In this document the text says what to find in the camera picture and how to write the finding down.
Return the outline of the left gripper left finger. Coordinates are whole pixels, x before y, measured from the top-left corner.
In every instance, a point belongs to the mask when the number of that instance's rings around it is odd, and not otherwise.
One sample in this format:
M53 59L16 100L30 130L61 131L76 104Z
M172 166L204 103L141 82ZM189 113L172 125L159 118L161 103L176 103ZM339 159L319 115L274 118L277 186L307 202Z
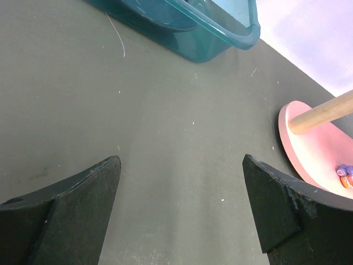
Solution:
M1 264L98 264L119 156L1 204Z

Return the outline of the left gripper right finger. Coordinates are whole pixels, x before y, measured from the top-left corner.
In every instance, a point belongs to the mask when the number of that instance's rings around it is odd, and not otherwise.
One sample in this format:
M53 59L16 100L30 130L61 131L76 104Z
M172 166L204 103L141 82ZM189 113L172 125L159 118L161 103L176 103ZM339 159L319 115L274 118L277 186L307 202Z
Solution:
M245 185L270 264L352 264L352 199L246 154Z

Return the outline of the blue bear toy on shelf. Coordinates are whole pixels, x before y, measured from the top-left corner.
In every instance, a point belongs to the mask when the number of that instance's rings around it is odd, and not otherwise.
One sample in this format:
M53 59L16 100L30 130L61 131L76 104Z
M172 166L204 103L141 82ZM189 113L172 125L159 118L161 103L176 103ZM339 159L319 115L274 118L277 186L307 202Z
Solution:
M352 166L341 164L336 169L336 174L345 188L352 189Z

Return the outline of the pink three-tier shelf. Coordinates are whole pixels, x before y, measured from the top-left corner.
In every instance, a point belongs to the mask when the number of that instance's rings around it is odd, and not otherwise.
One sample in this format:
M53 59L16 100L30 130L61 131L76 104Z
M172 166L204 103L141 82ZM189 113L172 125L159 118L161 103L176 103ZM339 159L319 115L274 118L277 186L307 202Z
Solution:
M341 164L352 166L352 138L332 122L352 113L352 92L315 108L292 101L279 112L280 139L299 176L307 183L352 198L336 174Z

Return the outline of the teal plastic bin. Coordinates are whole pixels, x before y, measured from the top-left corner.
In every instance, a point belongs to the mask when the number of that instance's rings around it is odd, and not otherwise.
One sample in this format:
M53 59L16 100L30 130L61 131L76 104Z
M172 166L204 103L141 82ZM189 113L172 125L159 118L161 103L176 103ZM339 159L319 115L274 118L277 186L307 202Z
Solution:
M251 49L260 38L255 1L166 1L197 23L191 31L172 32L152 25L124 1L89 1L158 44L193 62L207 62L230 47Z

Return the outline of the dark blue bowl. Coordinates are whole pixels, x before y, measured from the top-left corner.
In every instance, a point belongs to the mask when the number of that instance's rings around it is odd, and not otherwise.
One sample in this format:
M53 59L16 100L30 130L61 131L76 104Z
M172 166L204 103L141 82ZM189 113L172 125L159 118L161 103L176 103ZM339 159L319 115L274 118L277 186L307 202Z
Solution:
M191 31L197 23L174 8L166 1L130 0L124 4L136 14L147 19L152 25L172 32Z

